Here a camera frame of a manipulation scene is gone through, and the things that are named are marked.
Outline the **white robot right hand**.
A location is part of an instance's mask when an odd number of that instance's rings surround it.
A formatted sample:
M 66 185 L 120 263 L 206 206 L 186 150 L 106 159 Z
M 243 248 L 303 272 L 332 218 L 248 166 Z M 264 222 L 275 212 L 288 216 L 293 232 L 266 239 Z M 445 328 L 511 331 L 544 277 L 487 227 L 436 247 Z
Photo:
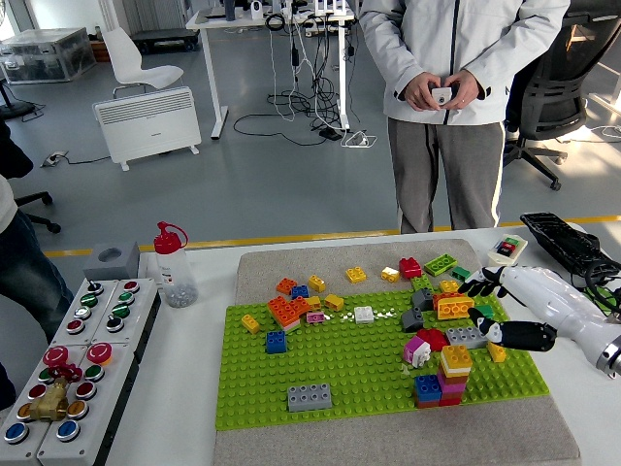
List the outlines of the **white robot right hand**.
M 548 351 L 558 337 L 575 341 L 600 371 L 620 372 L 620 326 L 606 320 L 600 308 L 554 272 L 541 267 L 484 267 L 459 287 L 469 296 L 512 296 L 538 322 L 498 322 L 469 309 L 474 326 L 501 347 Z

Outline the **person's right hand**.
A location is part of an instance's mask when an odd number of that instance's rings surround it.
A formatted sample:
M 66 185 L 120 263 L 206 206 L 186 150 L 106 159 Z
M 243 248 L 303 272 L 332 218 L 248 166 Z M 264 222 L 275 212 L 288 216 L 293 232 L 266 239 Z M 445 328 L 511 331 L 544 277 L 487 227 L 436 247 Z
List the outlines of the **person's right hand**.
M 405 100 L 417 112 L 438 111 L 441 107 L 433 98 L 431 89 L 440 86 L 440 77 L 422 72 L 407 84 L 404 89 Z

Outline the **person's left hand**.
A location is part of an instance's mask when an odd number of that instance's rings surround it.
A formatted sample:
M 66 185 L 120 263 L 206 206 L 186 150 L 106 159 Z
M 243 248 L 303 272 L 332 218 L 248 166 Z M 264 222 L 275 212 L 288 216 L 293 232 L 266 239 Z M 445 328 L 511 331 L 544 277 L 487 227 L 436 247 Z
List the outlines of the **person's left hand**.
M 463 69 L 447 77 L 443 83 L 445 87 L 456 87 L 453 98 L 441 107 L 448 111 L 465 109 L 479 94 L 479 84 L 475 76 Z

